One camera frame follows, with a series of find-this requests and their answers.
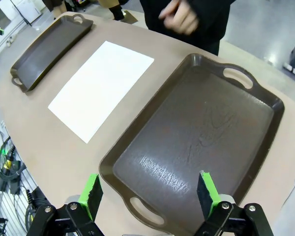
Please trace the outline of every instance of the sheet of paper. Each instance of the sheet of paper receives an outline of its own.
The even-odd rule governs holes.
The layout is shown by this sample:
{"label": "sheet of paper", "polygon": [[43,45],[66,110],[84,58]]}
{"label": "sheet of paper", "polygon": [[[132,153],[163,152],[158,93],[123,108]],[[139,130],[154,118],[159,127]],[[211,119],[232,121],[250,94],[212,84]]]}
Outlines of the sheet of paper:
{"label": "sheet of paper", "polygon": [[104,42],[48,106],[88,143],[154,59]]}

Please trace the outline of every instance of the floor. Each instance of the floor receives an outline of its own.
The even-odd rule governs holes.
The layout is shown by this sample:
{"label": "floor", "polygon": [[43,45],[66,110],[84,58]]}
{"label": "floor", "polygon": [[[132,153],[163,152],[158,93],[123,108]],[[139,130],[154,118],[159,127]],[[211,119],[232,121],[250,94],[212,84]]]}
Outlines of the floor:
{"label": "floor", "polygon": [[[139,0],[130,0],[124,9],[131,10],[138,22],[135,25],[146,27]],[[107,9],[90,5],[87,14],[112,18]],[[34,24],[26,27],[15,39],[11,48],[0,54],[0,79],[8,73],[16,58],[27,46],[53,21],[53,16],[46,11]],[[225,41],[243,49],[243,54],[266,61],[286,75],[284,81],[271,82],[274,87],[284,92],[295,101],[295,76],[282,69],[282,64],[289,58],[295,46],[295,0],[237,0],[232,4]],[[275,235],[295,235],[295,189],[282,208],[282,213],[274,226]]]}

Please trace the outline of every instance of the tray rim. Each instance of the tray rim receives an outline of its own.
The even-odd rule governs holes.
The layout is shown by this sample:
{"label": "tray rim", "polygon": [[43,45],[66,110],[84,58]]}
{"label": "tray rim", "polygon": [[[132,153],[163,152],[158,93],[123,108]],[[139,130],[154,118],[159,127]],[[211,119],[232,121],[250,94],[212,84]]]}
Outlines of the tray rim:
{"label": "tray rim", "polygon": [[[284,103],[279,97],[277,97],[271,91],[268,91],[267,89],[262,87],[250,72],[248,72],[247,70],[245,70],[244,68],[242,68],[242,67],[240,67],[238,65],[230,64],[230,63],[219,63],[219,62],[213,61],[213,60],[211,60],[211,59],[209,59],[209,58],[207,58],[207,57],[205,57],[205,56],[203,56],[201,54],[196,54],[196,53],[189,54],[182,60],[182,62],[179,64],[179,66],[173,71],[173,73],[168,77],[168,79],[163,83],[163,85],[157,90],[157,92],[153,95],[153,97],[149,100],[149,102],[141,109],[141,111],[134,118],[134,120],[130,123],[130,125],[126,128],[126,130],[122,133],[122,135],[118,138],[118,140],[114,143],[114,145],[111,147],[111,149],[102,158],[102,160],[101,160],[101,162],[99,164],[100,176],[103,178],[103,180],[109,186],[111,186],[121,196],[121,198],[123,199],[126,207],[128,208],[130,213],[136,219],[138,219],[140,222],[142,222],[143,224],[145,224],[145,225],[147,225],[147,226],[149,226],[151,228],[154,228],[156,230],[161,230],[161,231],[164,231],[164,232],[167,232],[167,233],[170,233],[170,234],[174,234],[174,235],[177,235],[177,236],[189,235],[190,232],[185,231],[185,229],[177,226],[177,223],[168,221],[164,214],[161,214],[161,213],[157,212],[150,204],[146,203],[140,196],[137,196],[133,190],[131,190],[117,176],[114,175],[114,172],[113,172],[114,164],[119,159],[120,155],[117,155],[115,157],[111,157],[111,158],[115,159],[114,163],[111,166],[108,166],[107,162],[112,161],[112,160],[109,159],[110,158],[109,156],[112,156],[112,152],[114,152],[114,149],[117,148],[117,145],[122,146],[124,136],[127,136],[127,135],[131,136],[131,134],[129,134],[129,133],[132,131],[131,130],[132,127],[137,125],[137,123],[139,122],[138,119],[141,118],[141,116],[143,115],[144,112],[146,112],[147,109],[150,109],[151,104],[153,105],[153,102],[155,102],[155,100],[158,99],[157,96],[160,94],[160,92],[162,92],[162,90],[164,90],[164,89],[167,89],[167,87],[170,87],[171,83],[173,83],[172,79],[177,76],[177,73],[179,72],[179,69],[185,63],[190,63],[190,60],[192,60],[194,66],[197,65],[197,63],[199,63],[197,61],[198,59],[205,60],[206,62],[212,63],[215,66],[222,69],[221,71],[219,71],[219,77],[222,77],[222,79],[226,80],[227,82],[231,83],[232,85],[238,87],[239,89],[242,89],[242,90],[246,91],[247,93],[249,93],[250,95],[252,95],[256,99],[264,102],[268,107],[270,107],[274,111],[272,121],[270,122],[269,128],[268,128],[268,130],[267,130],[267,132],[266,132],[266,134],[264,136],[264,139],[263,139],[263,141],[262,141],[262,143],[261,143],[261,145],[260,145],[260,147],[259,147],[259,149],[258,149],[258,151],[256,153],[256,157],[252,161],[252,163],[251,163],[245,177],[242,179],[242,181],[239,184],[237,190],[233,194],[233,198],[234,198],[234,200],[236,201],[237,204],[241,203],[241,201],[243,200],[243,198],[245,197],[245,195],[249,191],[249,188],[251,187],[254,179],[257,177],[258,172],[261,169],[262,164],[265,161],[266,156],[267,156],[267,154],[268,154],[268,152],[270,150],[270,147],[271,147],[271,145],[272,145],[272,143],[273,143],[273,141],[275,139],[275,135],[277,133],[277,130],[279,129],[280,122],[282,120],[284,110],[285,110]],[[242,72],[243,74],[245,74],[246,76],[248,76],[253,82],[253,87],[252,88],[245,88],[243,86],[243,84],[238,82],[237,80],[225,77],[224,74],[223,74],[223,71],[226,68],[235,68],[235,69],[239,70],[240,72]],[[161,216],[164,219],[164,224],[157,225],[154,222],[152,222],[150,220],[147,220],[145,217],[140,215],[137,212],[137,210],[130,203],[130,199],[132,197],[138,198],[141,201],[141,203],[147,209],[149,209],[151,212]]]}
{"label": "tray rim", "polygon": [[[74,21],[75,17],[80,17],[82,19],[81,23],[77,23]],[[72,24],[77,24],[77,25],[81,25],[84,30],[77,35],[77,37],[72,40],[67,47],[62,50],[58,56],[55,57],[55,59],[40,73],[39,76],[37,76],[37,78],[35,79],[35,81],[33,82],[33,84],[28,88],[24,85],[24,83],[22,82],[22,78],[19,77],[18,75],[18,69],[20,68],[20,65],[18,64],[22,64],[22,61],[25,61],[26,58],[29,57],[29,55],[31,54],[31,51],[33,48],[36,48],[37,45],[39,45],[42,41],[44,41],[44,39],[46,38],[46,36],[52,32],[56,27],[58,27],[61,24],[64,24],[64,22],[70,22]],[[33,90],[38,83],[45,77],[45,75],[53,68],[53,66],[77,43],[79,42],[92,28],[94,21],[93,20],[89,20],[89,19],[85,19],[84,16],[80,13],[74,14],[72,16],[69,15],[64,15],[61,16],[60,18],[58,18],[56,21],[54,21],[45,31],[43,31],[31,44],[30,46],[22,53],[22,55],[17,59],[17,61],[15,61],[15,63],[12,65],[11,69],[10,69],[10,74],[12,75],[12,83],[15,86],[18,86],[22,92],[28,92]],[[18,79],[21,84],[18,84],[15,82],[15,79]]]}

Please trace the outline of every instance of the table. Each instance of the table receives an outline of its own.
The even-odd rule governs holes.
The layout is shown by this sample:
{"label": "table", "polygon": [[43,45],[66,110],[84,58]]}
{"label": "table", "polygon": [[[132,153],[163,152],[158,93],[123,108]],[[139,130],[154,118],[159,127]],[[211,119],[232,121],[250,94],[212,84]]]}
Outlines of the table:
{"label": "table", "polygon": [[[188,54],[229,61],[147,29],[90,15],[85,18],[93,20],[96,26],[51,69],[34,91],[22,93],[11,83],[8,71],[0,84],[0,109],[11,138],[35,181],[56,207],[62,206],[69,196],[82,192],[89,175],[98,172],[101,159]],[[48,110],[48,105],[106,40],[155,61],[85,144]],[[230,59],[235,56],[232,52],[228,54]],[[269,73],[267,67],[262,70],[264,75]],[[295,179],[295,102],[269,86],[265,78],[256,78],[283,100],[285,113],[269,154],[241,205],[261,204],[273,223]],[[107,183],[101,183],[104,196],[95,222],[105,235],[158,234],[136,220],[122,198]]]}

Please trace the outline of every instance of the gray floor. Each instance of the gray floor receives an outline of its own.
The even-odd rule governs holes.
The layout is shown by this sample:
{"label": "gray floor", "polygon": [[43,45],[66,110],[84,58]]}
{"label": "gray floor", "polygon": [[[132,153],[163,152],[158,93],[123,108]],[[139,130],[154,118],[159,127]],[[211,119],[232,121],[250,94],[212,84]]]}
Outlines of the gray floor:
{"label": "gray floor", "polygon": [[18,34],[11,48],[6,48],[0,53],[0,79],[4,73],[8,73],[19,55],[52,21],[53,16],[49,12],[48,14],[43,14],[34,22],[32,28],[26,27]]}
{"label": "gray floor", "polygon": [[[124,8],[143,12],[139,0]],[[224,39],[281,68],[295,46],[295,0],[236,0]]]}

